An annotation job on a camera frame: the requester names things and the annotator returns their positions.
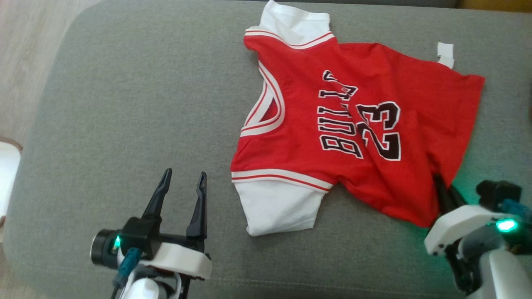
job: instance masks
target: gray sofa cushion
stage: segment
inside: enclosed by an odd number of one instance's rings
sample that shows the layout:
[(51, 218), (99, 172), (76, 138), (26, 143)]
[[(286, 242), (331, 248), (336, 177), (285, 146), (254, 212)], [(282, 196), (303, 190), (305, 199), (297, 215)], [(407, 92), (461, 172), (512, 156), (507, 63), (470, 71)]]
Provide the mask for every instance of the gray sofa cushion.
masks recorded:
[(456, 6), (457, 0), (289, 0), (286, 2), (406, 5), (406, 6), (453, 8)]
[[(140, 215), (167, 167), (162, 231), (184, 234), (200, 171), (209, 180), (212, 279), (190, 298), (453, 298), (425, 229), (379, 214), (340, 186), (312, 230), (253, 238), (229, 164), (262, 78), (242, 44), (264, 3), (104, 2), (66, 34), (22, 157), (4, 240), (14, 270), (61, 298), (106, 298), (114, 272), (91, 264), (102, 228)], [(294, 4), (331, 14), (341, 42), (386, 44), (425, 60), (455, 44), (455, 69), (487, 77), (469, 151), (455, 180), (468, 200), (483, 179), (530, 199), (529, 57), (525, 14)], [(527, 269), (532, 261), (523, 259)]]

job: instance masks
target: jersey hem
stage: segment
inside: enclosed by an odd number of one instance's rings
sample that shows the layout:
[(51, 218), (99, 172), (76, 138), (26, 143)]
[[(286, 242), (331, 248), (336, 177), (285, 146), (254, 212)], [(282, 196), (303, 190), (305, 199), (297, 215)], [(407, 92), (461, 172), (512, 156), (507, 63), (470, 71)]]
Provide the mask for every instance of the jersey hem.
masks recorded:
[(313, 46), (316, 46), (316, 45), (319, 45), (319, 44), (321, 44), (323, 42), (326, 42), (326, 41), (328, 41), (328, 40), (330, 40), (332, 38), (335, 38), (334, 34), (331, 31), (329, 31), (329, 32), (325, 33), (324, 35), (322, 35), (322, 36), (320, 36), (318, 38), (315, 38), (315, 39), (313, 39), (313, 40), (311, 40), (311, 41), (309, 41), (307, 43), (294, 45), (294, 44), (290, 44), (288, 41), (284, 40), (282, 37), (280, 37), (276, 33), (260, 29), (260, 27), (257, 27), (257, 26), (253, 26), (253, 27), (250, 27), (250, 28), (246, 29), (246, 32), (245, 32), (244, 35), (245, 36), (266, 36), (266, 37), (271, 37), (271, 38), (274, 38), (276, 40), (281, 41), (282, 43), (284, 43), (288, 47), (290, 47), (292, 49), (296, 49), (296, 50), (311, 48)]
[[(266, 84), (265, 89), (263, 90), (263, 93), (261, 94), (261, 97), (259, 98), (258, 102), (253, 107), (252, 111), (250, 112), (248, 119), (246, 120), (247, 125), (244, 125), (242, 129), (240, 130), (240, 137), (243, 136), (251, 136), (251, 135), (259, 135), (266, 132), (270, 132), (274, 129), (277, 129), (282, 122), (285, 119), (285, 101), (281, 93), (281, 88), (279, 87), (279, 84), (277, 83), (277, 80), (273, 77), (273, 75), (266, 69), (266, 67), (259, 61), (259, 71), (264, 78), (264, 83)], [(272, 98), (268, 98), (269, 91), (271, 91)], [(276, 115), (268, 120), (259, 121), (257, 123), (251, 123), (251, 119), (261, 119), (262, 115), (256, 114), (256, 112), (261, 111), (261, 113), (264, 115), (266, 111), (268, 110), (268, 107), (271, 104), (271, 100), (275, 102), (277, 105), (277, 113)]]
[(329, 182), (284, 169), (256, 169), (247, 171), (233, 171), (231, 172), (231, 176), (231, 181), (233, 183), (260, 180), (277, 180), (293, 185), (310, 188), (321, 193), (327, 193), (333, 187), (333, 184)]

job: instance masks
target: green led light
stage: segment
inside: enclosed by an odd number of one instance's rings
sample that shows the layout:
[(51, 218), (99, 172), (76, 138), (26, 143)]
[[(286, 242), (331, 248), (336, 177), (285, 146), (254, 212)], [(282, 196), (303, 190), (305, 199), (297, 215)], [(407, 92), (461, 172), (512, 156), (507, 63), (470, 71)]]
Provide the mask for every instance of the green led light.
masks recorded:
[(502, 232), (508, 232), (517, 228), (517, 222), (512, 219), (505, 219), (497, 221), (497, 229)]
[(114, 247), (120, 247), (120, 236), (117, 236), (117, 238), (114, 240)]

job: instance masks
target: white tag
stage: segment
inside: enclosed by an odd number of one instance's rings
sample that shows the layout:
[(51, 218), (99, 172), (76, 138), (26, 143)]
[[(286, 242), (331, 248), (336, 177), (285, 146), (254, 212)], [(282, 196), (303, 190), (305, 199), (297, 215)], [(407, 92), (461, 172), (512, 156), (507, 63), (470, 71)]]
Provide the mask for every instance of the white tag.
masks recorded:
[(441, 63), (450, 69), (453, 69), (454, 66), (453, 46), (453, 44), (438, 42), (438, 63)]
[(453, 44), (444, 44), (438, 42), (438, 57), (445, 56), (453, 58)]

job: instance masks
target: bulls jersey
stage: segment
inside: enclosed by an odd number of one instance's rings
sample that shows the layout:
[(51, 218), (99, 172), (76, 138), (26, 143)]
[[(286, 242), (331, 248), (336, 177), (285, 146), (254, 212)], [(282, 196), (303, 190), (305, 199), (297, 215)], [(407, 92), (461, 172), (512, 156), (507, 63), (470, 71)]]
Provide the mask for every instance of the bulls jersey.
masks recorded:
[(312, 228), (339, 182), (384, 214), (434, 222), (432, 175), (456, 175), (482, 77), (381, 44), (339, 44), (328, 14), (274, 1), (244, 44), (264, 78), (231, 164), (250, 235)]

